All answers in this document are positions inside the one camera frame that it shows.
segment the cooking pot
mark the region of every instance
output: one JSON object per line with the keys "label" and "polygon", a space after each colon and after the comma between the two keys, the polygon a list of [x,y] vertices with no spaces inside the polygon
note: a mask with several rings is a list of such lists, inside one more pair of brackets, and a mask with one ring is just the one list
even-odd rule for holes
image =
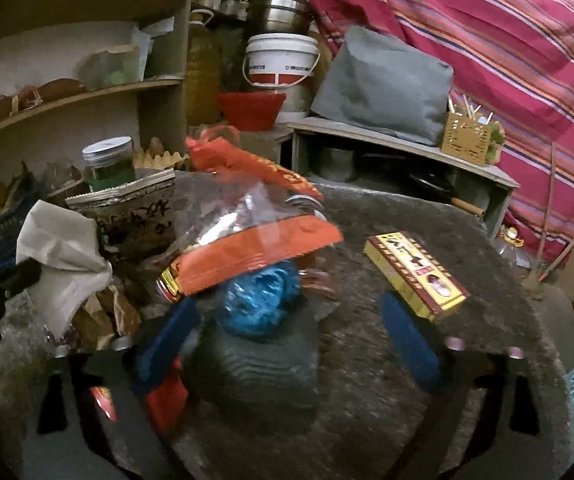
{"label": "cooking pot", "polygon": [[249,0],[247,32],[306,34],[313,15],[306,0]]}

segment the yellow and brown box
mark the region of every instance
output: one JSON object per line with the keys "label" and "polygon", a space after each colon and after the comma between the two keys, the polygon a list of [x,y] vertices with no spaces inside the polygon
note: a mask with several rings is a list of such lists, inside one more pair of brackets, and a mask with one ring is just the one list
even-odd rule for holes
{"label": "yellow and brown box", "polygon": [[469,297],[465,288],[405,233],[371,236],[364,252],[419,317],[436,322]]}

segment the gray cloth cover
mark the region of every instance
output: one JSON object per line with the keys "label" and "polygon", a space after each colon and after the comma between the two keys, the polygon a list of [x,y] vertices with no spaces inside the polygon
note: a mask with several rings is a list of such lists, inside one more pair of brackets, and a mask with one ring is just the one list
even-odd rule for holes
{"label": "gray cloth cover", "polygon": [[311,109],[332,121],[437,145],[453,69],[429,54],[363,27],[347,31]]}

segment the red plastic bowl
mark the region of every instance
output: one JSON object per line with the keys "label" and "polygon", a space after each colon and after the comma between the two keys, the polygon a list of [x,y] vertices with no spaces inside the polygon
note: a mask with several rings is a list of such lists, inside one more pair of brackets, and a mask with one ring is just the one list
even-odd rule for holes
{"label": "red plastic bowl", "polygon": [[270,92],[218,94],[225,119],[242,132],[265,132],[273,128],[287,96]]}

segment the large plastic oil jug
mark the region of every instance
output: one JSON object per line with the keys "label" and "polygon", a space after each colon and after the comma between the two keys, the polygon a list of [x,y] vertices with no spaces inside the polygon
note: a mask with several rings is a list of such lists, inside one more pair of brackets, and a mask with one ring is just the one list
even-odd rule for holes
{"label": "large plastic oil jug", "polygon": [[218,90],[222,49],[216,35],[206,27],[212,18],[213,12],[210,10],[197,9],[192,10],[189,22],[187,73],[184,83],[189,126],[212,124],[220,119]]}

